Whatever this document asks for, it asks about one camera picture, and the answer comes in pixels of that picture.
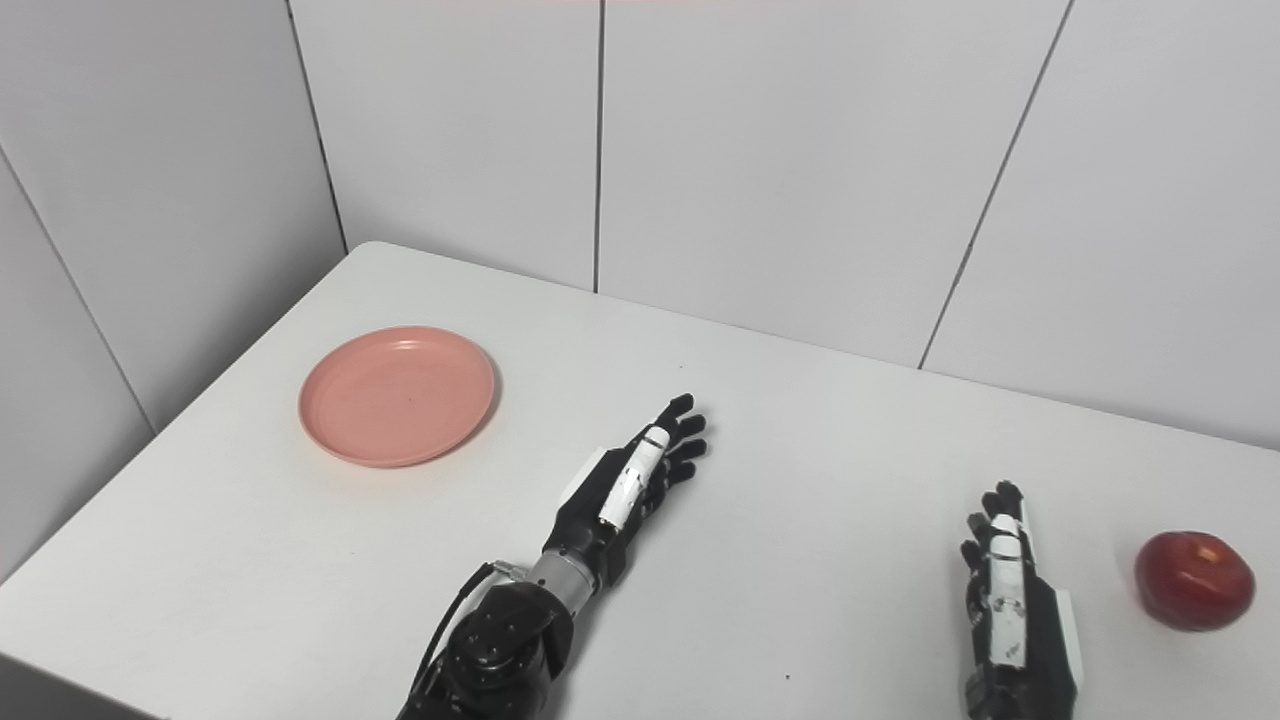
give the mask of pink plate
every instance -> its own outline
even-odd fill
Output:
[[[458,445],[493,402],[493,365],[470,340],[439,328],[387,328],[321,360],[302,383],[311,439],[370,468],[402,468]]]

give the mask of red apple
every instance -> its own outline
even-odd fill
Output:
[[[1142,605],[1179,630],[1216,630],[1253,602],[1253,570],[1231,546],[1208,533],[1160,533],[1134,562]]]

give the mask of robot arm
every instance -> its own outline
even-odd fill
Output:
[[[543,555],[527,575],[485,564],[463,585],[428,647],[398,720],[531,720],[564,670],[573,619],[627,566],[627,550],[644,519],[671,486],[694,477],[707,423],[684,418],[694,398],[682,395],[623,447],[599,454],[556,514]],[[492,573],[512,583],[489,588],[476,609],[433,657],[457,607]]]
[[[1071,598],[1036,571],[1023,493],[1010,482],[969,516],[974,539],[965,605],[977,669],[965,684],[973,720],[1070,720],[1080,682]]]

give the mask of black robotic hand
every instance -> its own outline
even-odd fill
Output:
[[[707,441],[695,438],[707,420],[687,415],[692,407],[694,396],[676,397],[631,442],[599,456],[556,514],[543,551],[580,557],[600,585],[613,587],[644,519],[672,486],[694,477],[694,460],[707,452]]]
[[[965,605],[977,669],[965,684],[973,720],[1070,720],[1080,680],[1071,600],[1036,573],[1023,493],[1007,480],[969,516],[974,539]]]
[[[566,669],[579,611],[617,583],[644,519],[707,452],[692,437],[707,421],[685,416],[692,406],[682,395],[631,442],[593,456],[527,574],[506,562],[476,570],[428,644],[398,720],[532,720]],[[453,615],[495,571],[513,582],[490,587],[436,656]]]

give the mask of white table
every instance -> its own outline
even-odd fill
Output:
[[[303,434],[298,387],[397,324],[475,340],[499,405],[435,461],[344,464]],[[1078,719],[1276,716],[1280,454],[378,243],[0,585],[0,652],[174,720],[389,720],[476,565],[531,562],[588,454],[684,391],[712,455],[584,618],[548,717],[959,717],[956,547],[1001,478],[1075,597]],[[1134,600],[1137,548],[1183,528],[1257,573],[1226,630]]]

